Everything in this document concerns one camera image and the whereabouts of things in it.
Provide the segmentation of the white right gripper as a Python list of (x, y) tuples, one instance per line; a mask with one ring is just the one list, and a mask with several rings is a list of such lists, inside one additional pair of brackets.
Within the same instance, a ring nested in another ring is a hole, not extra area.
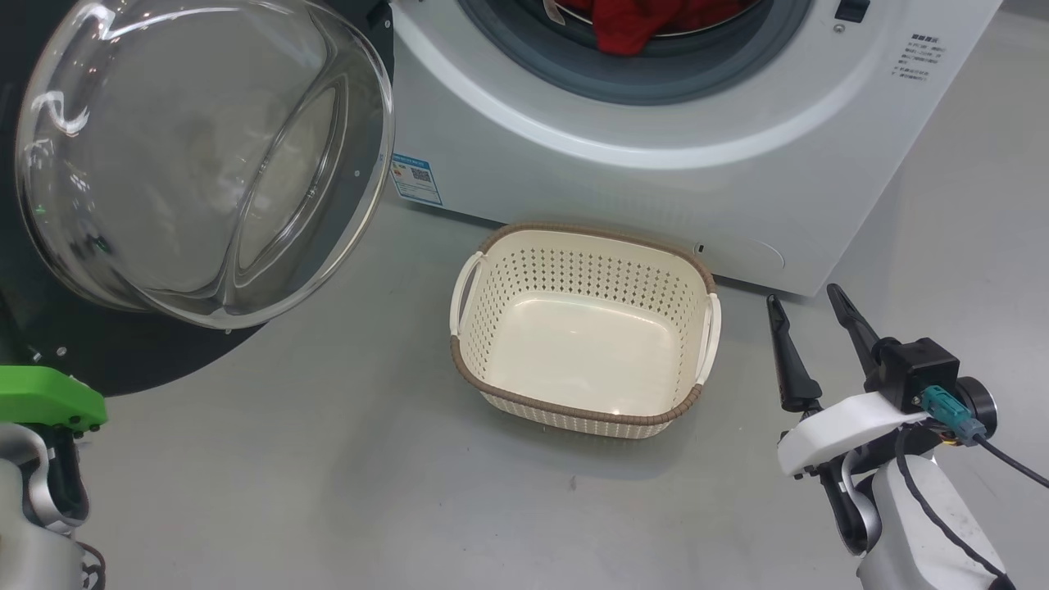
[[(840, 285), (827, 285), (825, 291), (839, 325), (849, 333), (861, 363), (865, 377), (863, 388), (881, 388), (879, 362), (874, 354), (880, 337)], [(926, 410), (899, 410), (880, 393), (851, 396), (823, 410), (820, 405), (823, 389), (802, 365), (779, 298), (769, 295), (765, 305), (779, 382), (780, 406), (786, 412), (816, 412), (784, 434), (777, 444), (777, 460), (784, 475), (802, 475), (806, 468), (820, 466), (903, 424), (915, 424), (930, 418)]]

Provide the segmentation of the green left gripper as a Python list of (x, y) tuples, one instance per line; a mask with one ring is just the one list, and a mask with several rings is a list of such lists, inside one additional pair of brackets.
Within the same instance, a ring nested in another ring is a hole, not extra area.
[(1, 422), (95, 431), (108, 421), (104, 396), (59, 370), (1, 366)]

